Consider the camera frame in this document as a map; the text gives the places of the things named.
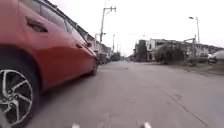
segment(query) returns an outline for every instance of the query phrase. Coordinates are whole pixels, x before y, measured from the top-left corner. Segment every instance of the side mirror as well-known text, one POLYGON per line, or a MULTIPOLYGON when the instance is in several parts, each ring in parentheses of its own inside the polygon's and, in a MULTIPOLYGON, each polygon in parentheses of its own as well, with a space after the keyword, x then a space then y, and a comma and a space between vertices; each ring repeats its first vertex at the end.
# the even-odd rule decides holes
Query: side mirror
POLYGON ((91 46, 92 46, 92 43, 87 42, 86 46, 87 46, 87 47, 91 47, 91 46))

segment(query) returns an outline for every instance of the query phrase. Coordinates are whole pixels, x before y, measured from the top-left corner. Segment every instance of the car window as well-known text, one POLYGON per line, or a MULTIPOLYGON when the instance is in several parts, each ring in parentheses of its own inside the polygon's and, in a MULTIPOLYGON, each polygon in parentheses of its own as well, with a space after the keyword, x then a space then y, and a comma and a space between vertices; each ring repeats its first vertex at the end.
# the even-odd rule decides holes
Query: car window
POLYGON ((86 41, 83 39, 83 37, 79 34, 79 32, 75 28, 72 29, 72 35, 74 35, 75 38, 80 41, 80 43, 86 44, 86 41))
POLYGON ((40 4, 32 0, 32 8, 34 12, 40 14, 40 4))
POLYGON ((65 20, 60 17, 58 14, 56 14, 54 11, 48 9, 44 5, 41 6, 41 15, 48 19, 49 21, 55 23, 57 26, 63 28, 67 31, 67 28, 65 26, 65 20))
POLYGON ((72 31, 73 31, 72 25, 68 21, 65 21, 65 22, 66 22, 67 31, 72 34, 72 31))
POLYGON ((34 1, 34 0, 32 0, 32 1, 21 0, 20 2, 22 2, 24 5, 29 7, 34 12, 40 14, 40 4, 37 1, 34 1))
POLYGON ((85 44, 86 41, 68 21, 66 21, 66 26, 68 32, 71 33, 74 38, 76 38, 80 43, 85 44))

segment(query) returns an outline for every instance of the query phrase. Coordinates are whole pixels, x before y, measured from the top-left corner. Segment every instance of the white building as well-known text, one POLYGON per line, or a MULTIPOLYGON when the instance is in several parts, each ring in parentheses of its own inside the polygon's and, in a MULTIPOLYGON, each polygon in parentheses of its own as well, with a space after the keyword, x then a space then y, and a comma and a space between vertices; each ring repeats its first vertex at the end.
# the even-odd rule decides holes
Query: white building
MULTIPOLYGON (((192 53, 193 44, 183 41, 175 41, 175 40, 164 40, 164 39, 150 39, 146 41, 146 47, 148 52, 152 52, 154 50, 157 50, 162 45, 172 45, 173 47, 181 48, 183 51, 185 51, 187 54, 192 53)), ((222 48, 215 47, 215 46, 209 46, 204 44, 196 44, 196 55, 202 55, 202 54, 211 54, 216 52, 217 50, 220 50, 222 48)))

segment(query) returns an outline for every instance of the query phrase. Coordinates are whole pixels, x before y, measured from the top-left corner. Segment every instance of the red car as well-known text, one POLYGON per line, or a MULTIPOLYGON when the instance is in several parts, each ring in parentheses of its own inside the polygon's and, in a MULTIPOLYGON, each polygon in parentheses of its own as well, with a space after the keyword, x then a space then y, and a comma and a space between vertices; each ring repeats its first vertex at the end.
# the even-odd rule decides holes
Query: red car
POLYGON ((0 10, 0 108, 18 128, 32 117, 41 91, 95 74, 98 65, 91 45, 54 6, 1 0, 0 10))

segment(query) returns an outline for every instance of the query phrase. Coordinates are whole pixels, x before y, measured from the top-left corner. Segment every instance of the road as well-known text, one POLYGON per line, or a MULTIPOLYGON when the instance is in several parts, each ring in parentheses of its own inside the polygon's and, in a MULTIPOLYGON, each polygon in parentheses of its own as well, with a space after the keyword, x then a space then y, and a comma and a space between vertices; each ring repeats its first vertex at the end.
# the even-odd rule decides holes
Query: road
POLYGON ((43 96, 28 128, 223 128, 224 79, 167 66, 112 62, 43 96))

